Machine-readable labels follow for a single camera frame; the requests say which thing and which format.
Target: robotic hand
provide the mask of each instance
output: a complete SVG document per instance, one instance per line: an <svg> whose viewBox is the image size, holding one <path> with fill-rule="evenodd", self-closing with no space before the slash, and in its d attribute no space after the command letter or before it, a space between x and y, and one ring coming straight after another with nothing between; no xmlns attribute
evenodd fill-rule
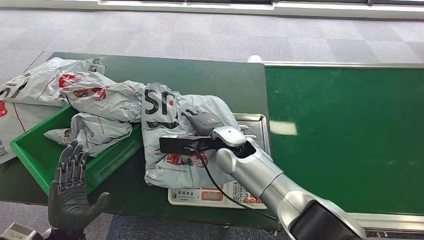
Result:
<svg viewBox="0 0 424 240"><path fill-rule="evenodd" d="M43 235L13 223L0 240L85 240L84 229L108 206L110 193L102 193L89 206L86 190L87 153L74 140L60 155L55 180L48 195L48 222L52 226Z"/></svg>
<svg viewBox="0 0 424 240"><path fill-rule="evenodd" d="M197 116L189 118L193 128L209 132L209 136L161 137L160 151L190 155L215 149L220 168L261 199L293 240L367 239L364 229L348 213L288 178L251 137L231 126L204 130L208 116Z"/></svg>

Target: white label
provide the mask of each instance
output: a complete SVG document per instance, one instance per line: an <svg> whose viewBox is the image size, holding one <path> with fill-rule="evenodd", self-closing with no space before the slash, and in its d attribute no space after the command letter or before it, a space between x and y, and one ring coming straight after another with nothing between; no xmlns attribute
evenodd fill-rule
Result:
<svg viewBox="0 0 424 240"><path fill-rule="evenodd" d="M12 229L7 229L4 232L3 237L6 237L7 240L29 240L30 239L29 236Z"/></svg>

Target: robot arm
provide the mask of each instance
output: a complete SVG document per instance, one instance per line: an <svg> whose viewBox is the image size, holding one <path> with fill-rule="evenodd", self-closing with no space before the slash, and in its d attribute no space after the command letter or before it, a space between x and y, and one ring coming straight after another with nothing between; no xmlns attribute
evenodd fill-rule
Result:
<svg viewBox="0 0 424 240"><path fill-rule="evenodd" d="M192 125L197 130L198 124ZM293 240L367 239L364 229L353 218L288 178L252 138L232 126L206 132L210 135L161 137L160 151L191 155L193 148L198 152L215 149L220 168L261 199Z"/></svg>

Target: barcode label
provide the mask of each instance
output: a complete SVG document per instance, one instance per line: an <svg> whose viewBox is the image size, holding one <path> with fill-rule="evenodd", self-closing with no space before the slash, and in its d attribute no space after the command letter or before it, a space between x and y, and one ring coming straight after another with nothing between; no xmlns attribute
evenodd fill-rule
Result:
<svg viewBox="0 0 424 240"><path fill-rule="evenodd" d="M6 151L5 146L3 146L3 142L0 139L0 158L3 156L6 156L8 154L8 152Z"/></svg>

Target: green table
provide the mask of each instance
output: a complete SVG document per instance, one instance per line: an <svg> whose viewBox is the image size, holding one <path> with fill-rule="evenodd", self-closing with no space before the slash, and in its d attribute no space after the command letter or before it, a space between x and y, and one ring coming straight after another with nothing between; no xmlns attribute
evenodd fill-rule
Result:
<svg viewBox="0 0 424 240"><path fill-rule="evenodd" d="M94 55L54 56L82 60ZM268 117L269 111L272 157L289 177L348 212L362 213L354 216L363 226L413 229L401 225L405 220L421 223L414 229L424 229L422 66L273 62L264 68L253 63L109 56L105 75L116 82L162 82L183 94L213 94L236 113ZM281 123L295 125L297 135L285 134ZM141 150L89 200L108 191L119 196L112 198L111 213L276 228L272 221L243 209L170 205L166 189L145 185L143 158ZM18 159L0 165L0 182L0 200L47 202ZM387 225L388 220L395 224Z"/></svg>
<svg viewBox="0 0 424 240"><path fill-rule="evenodd" d="M51 57L84 60L101 55L55 52ZM268 118L263 64L185 59L107 56L105 76L115 82L161 82L182 94L215 95L234 113L263 114ZM121 215L155 215L219 225L274 229L265 217L243 209L174 206L168 190L147 186L143 150L138 151L106 179L88 198L102 192L112 195L108 212ZM47 196L18 159L0 165L0 201L47 204Z"/></svg>

